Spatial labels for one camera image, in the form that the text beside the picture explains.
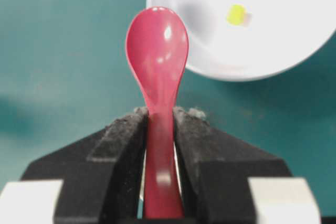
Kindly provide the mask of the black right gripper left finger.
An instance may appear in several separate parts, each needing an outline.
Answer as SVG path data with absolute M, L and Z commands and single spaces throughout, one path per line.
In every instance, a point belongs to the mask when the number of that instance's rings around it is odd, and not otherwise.
M 148 111 L 32 161 L 1 192 L 1 223 L 117 223 L 135 219 Z

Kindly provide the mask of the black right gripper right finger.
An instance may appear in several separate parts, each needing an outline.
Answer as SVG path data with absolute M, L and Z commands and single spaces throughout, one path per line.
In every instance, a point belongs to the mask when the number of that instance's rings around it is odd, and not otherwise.
M 198 110 L 173 110 L 188 216 L 200 223 L 321 223 L 318 204 L 286 162 L 211 127 Z

